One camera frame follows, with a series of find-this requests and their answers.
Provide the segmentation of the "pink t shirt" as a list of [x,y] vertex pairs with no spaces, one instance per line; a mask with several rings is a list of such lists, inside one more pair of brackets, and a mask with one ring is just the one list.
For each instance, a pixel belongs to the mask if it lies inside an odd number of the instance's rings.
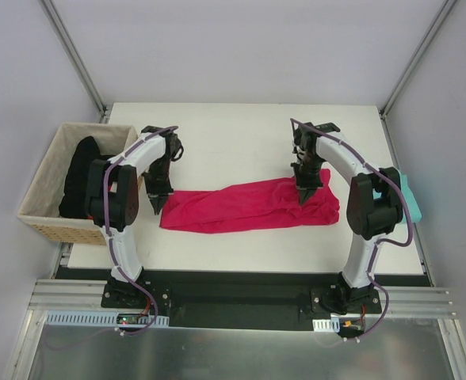
[[303,205],[292,177],[215,191],[176,191],[162,210],[159,226],[199,234],[330,226],[340,219],[340,203],[330,189],[330,177],[329,169],[320,172],[323,187]]

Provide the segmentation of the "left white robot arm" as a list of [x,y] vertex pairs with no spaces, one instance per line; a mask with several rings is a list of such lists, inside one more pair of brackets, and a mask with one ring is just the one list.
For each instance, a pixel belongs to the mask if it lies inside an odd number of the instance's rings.
[[177,129],[147,126],[119,154],[90,164],[85,212],[105,239],[112,261],[111,276],[125,282],[119,297],[131,308],[142,306],[147,298],[146,287],[136,282],[143,265],[132,227],[139,214],[139,179],[144,181],[147,198],[159,215],[174,193],[170,164],[184,153]]

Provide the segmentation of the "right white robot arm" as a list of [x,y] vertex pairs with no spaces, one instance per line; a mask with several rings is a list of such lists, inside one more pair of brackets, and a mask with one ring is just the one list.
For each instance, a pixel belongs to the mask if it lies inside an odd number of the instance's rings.
[[336,303],[351,313],[365,301],[360,288],[371,286],[374,280],[375,251],[405,214],[399,171],[369,164],[334,123],[314,125],[295,119],[290,122],[292,152],[296,155],[291,167],[300,204],[324,187],[320,176],[324,163],[331,165],[349,185],[346,220],[353,240],[340,273],[346,287],[336,292]]

